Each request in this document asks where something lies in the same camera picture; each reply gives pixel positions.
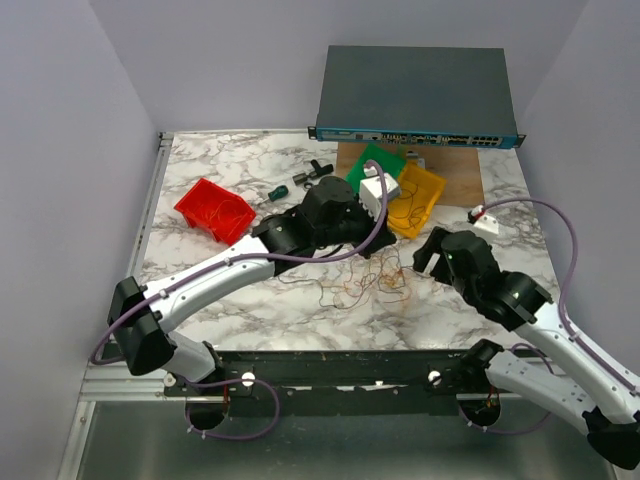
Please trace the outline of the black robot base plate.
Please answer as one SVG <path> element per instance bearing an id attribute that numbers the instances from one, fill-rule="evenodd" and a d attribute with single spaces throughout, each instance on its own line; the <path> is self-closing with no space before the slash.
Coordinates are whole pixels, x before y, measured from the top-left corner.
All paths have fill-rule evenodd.
<path id="1" fill-rule="evenodd" d="M 465 350 L 222 351 L 222 366 L 202 386 L 178 379 L 169 398 L 232 417 L 273 412 L 277 392 L 283 416 L 357 416 L 427 413 L 455 415 L 462 399 L 484 400 L 485 370 Z"/>

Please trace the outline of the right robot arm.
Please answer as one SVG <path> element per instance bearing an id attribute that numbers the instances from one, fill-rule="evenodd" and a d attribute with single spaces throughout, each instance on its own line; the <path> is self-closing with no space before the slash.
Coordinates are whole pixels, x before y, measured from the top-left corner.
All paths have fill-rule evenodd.
<path id="1" fill-rule="evenodd" d="M 575 324 L 532 277 L 499 267 L 491 246 L 471 231 L 433 229 L 413 255 L 424 272 L 438 258 L 431 277 L 453 287 L 486 319 L 541 350 L 562 371 L 556 376 L 529 367 L 490 341 L 478 342 L 460 379 L 469 390 L 489 385 L 537 404 L 585 435 L 605 460 L 626 470 L 639 465 L 639 377 L 604 351 Z"/>

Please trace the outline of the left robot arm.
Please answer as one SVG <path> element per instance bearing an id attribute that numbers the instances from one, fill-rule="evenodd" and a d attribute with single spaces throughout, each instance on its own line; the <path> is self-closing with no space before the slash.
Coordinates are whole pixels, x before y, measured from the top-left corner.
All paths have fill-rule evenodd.
<path id="1" fill-rule="evenodd" d="M 178 333 L 189 317 L 223 297 L 275 278 L 304 263 L 329 262 L 317 251 L 351 245 L 364 258 L 395 243 L 386 224 L 388 204 L 400 187 L 389 175 L 370 176 L 353 190 L 329 176 L 307 191 L 302 202 L 265 217 L 253 231 L 222 253 L 161 280 L 140 285 L 134 277 L 114 291 L 108 333 L 129 372 L 163 369 L 185 378 L 201 395 L 222 380 L 213 348 Z"/>

